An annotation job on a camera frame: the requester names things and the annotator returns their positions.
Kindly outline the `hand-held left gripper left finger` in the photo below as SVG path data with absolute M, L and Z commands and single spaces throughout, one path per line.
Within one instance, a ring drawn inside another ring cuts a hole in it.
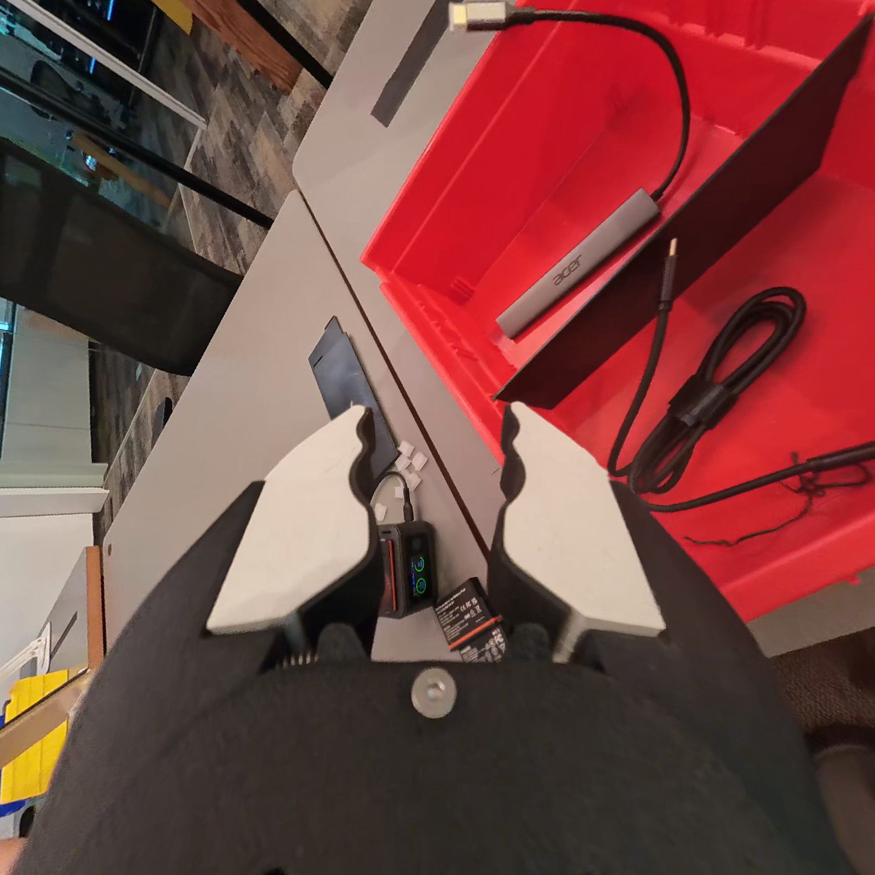
M 315 644 L 346 624 L 373 645 L 384 592 L 376 518 L 366 496 L 372 411 L 353 405 L 286 454 L 263 481 L 206 620 L 214 634 L 284 628 Z

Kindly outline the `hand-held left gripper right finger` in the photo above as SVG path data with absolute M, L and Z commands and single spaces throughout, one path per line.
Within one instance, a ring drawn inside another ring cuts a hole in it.
M 521 401 L 505 409 L 503 503 L 488 591 L 509 632 L 539 628 L 548 660 L 568 663 L 602 633 L 666 644 L 666 621 L 606 470 Z

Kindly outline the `red plastic bin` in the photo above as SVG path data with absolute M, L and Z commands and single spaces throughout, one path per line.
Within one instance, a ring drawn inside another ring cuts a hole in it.
M 677 51 L 690 93 L 683 165 L 661 214 L 515 338 L 496 317 L 640 188 L 660 191 L 680 143 L 669 63 L 649 40 L 543 23 L 496 36 L 361 260 L 490 450 L 496 393 L 799 87 L 873 2 L 534 2 L 640 20 Z M 822 166 L 684 292 L 624 463 L 750 296 L 799 290 L 789 349 L 706 432 L 682 502 L 873 440 L 873 29 Z M 607 464 L 652 319 L 551 410 Z

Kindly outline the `black charger with display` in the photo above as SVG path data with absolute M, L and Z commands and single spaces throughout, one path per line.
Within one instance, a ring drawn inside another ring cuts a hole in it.
M 384 589 L 379 616 L 404 618 L 437 601 L 434 529 L 424 520 L 378 527 Z

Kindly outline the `yellow stacked boxes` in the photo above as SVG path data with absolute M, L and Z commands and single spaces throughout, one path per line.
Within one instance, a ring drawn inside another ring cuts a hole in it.
M 48 791 L 88 675 L 60 670 L 12 685 L 2 726 L 2 815 Z

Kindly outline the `black bin divider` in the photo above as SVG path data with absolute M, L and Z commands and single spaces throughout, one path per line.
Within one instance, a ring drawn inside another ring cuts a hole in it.
M 669 242 L 684 292 L 822 166 L 873 29 L 863 16 L 803 83 L 496 393 L 551 410 L 657 314 Z

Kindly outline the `wooden topped desk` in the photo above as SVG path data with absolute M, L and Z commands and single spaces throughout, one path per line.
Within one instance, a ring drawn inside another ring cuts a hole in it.
M 306 71 L 323 88 L 333 75 L 258 1 L 182 1 L 244 60 L 283 93 Z

